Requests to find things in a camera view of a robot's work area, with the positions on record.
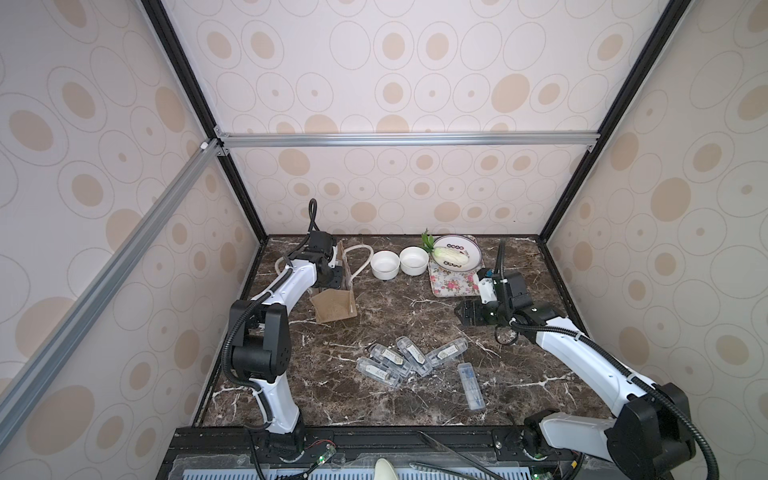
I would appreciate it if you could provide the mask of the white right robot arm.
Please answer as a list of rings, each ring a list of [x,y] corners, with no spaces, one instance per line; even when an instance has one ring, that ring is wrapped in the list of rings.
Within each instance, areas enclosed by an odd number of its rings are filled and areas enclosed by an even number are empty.
[[[508,327],[527,338],[569,367],[611,412],[608,419],[553,409],[527,417],[521,442],[529,457],[574,450],[612,462],[629,479],[667,479],[702,455],[707,478],[719,478],[713,449],[691,420],[688,397],[679,387],[636,372],[549,303],[534,302],[519,272],[483,268],[472,279],[479,297],[457,307],[460,319]]]

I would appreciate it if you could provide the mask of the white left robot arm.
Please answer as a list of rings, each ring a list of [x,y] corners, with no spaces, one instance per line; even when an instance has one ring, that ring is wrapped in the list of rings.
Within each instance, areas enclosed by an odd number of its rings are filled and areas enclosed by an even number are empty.
[[[292,352],[288,316],[307,290],[338,289],[343,275],[337,240],[312,227],[283,257],[283,269],[275,280],[254,298],[232,304],[222,373],[255,394],[263,414],[257,431],[292,435],[300,426],[300,409],[286,378]]]

